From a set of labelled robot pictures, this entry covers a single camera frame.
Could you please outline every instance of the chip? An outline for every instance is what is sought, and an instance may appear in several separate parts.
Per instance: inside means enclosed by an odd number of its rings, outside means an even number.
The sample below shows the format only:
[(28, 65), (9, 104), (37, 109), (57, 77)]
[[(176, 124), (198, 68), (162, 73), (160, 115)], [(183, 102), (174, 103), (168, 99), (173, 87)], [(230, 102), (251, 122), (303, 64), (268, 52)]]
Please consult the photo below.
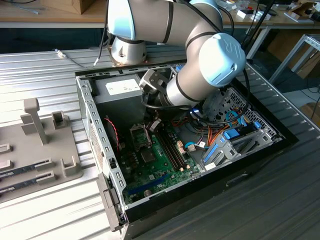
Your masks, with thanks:
[(150, 163), (156, 160), (154, 152), (151, 148), (145, 148), (141, 150), (141, 157), (145, 163)]

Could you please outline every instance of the ram slot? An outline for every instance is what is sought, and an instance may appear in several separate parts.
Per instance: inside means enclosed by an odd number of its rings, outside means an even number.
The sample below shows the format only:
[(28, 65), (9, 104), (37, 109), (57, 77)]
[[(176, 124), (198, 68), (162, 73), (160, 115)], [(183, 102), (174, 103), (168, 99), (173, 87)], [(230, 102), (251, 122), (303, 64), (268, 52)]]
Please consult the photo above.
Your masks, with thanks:
[(160, 136), (160, 134), (156, 134), (155, 136), (159, 140), (159, 142), (160, 142), (166, 156), (169, 158), (174, 170), (177, 171), (179, 169), (179, 164), (177, 163), (175, 157), (172, 155), (170, 149), (166, 145), (166, 142), (163, 140), (163, 138)]
[(178, 152), (176, 146), (174, 145), (174, 143), (171, 141), (171, 139), (169, 138), (167, 133), (163, 134), (163, 138), (164, 140), (169, 143), (168, 146), (171, 149), (172, 153), (174, 154), (174, 156), (176, 157), (178, 163), (179, 163), (179, 169), (180, 168), (184, 168), (186, 166), (186, 163), (184, 161), (184, 159), (182, 158), (182, 156), (180, 155), (180, 153)]

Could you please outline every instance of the motherboard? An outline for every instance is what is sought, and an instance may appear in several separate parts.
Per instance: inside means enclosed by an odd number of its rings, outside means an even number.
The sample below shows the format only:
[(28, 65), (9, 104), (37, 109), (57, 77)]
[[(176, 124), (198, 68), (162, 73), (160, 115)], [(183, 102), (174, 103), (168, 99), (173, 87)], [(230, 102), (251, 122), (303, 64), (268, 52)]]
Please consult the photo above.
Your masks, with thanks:
[(130, 138), (121, 150), (119, 165), (126, 181), (126, 204), (134, 203), (184, 180), (192, 179), (200, 167), (181, 147), (172, 126), (149, 136), (143, 125), (130, 129)]

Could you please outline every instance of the wooden desk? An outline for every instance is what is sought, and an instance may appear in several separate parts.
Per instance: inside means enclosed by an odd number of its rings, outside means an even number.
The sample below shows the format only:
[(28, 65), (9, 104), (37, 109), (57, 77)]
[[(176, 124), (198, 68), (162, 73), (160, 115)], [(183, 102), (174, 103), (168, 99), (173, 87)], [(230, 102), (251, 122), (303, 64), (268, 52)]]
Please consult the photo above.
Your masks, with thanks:
[[(26, 4), (25, 7), (41, 7), (40, 1)], [(10, 3), (0, 1), (0, 28), (102, 28), (104, 25), (106, 1), (96, 0), (82, 15), (74, 14), (55, 8), (45, 7), (40, 14), (34, 14), (12, 6)], [(284, 15), (285, 10), (278, 9), (278, 16), (272, 16), (261, 25), (261, 32), (247, 57), (250, 59), (268, 35), (271, 29), (320, 29), (320, 23), (296, 23)], [(231, 15), (235, 28), (248, 29), (252, 23), (249, 16), (242, 19), (232, 10)], [(228, 17), (223, 14), (223, 26), (230, 28)]]

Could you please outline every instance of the metal workbench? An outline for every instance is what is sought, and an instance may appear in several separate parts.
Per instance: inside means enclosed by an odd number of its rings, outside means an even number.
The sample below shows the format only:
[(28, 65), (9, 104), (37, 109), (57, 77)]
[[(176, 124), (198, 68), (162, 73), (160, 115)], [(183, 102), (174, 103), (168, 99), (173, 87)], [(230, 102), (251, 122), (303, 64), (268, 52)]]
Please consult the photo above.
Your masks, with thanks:
[[(149, 47), (149, 56), (177, 60), (177, 47)], [(96, 50), (66, 53), (90, 66)], [(111, 67), (104, 52), (98, 67)], [(248, 65), (251, 92), (298, 138), (250, 179), (156, 227), (139, 239), (317, 239), (320, 232), (320, 131)], [(3, 239), (117, 240), (96, 185), (97, 168), (81, 121), (74, 71), (54, 52), (0, 55), (0, 126), (18, 123), (25, 98), (37, 97), (39, 115), (69, 115), (84, 175), (0, 204)]]

